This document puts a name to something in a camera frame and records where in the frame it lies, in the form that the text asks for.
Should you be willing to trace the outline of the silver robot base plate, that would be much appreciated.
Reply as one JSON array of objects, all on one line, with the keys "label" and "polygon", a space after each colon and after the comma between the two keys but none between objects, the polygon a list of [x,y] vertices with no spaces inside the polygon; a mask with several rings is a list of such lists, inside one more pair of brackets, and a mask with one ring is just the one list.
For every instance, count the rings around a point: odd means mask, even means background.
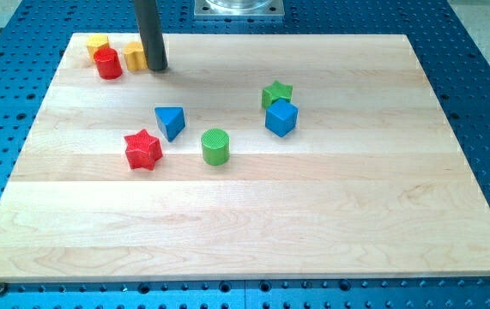
[{"label": "silver robot base plate", "polygon": [[283,0],[195,0],[194,16],[218,17],[283,17]]}]

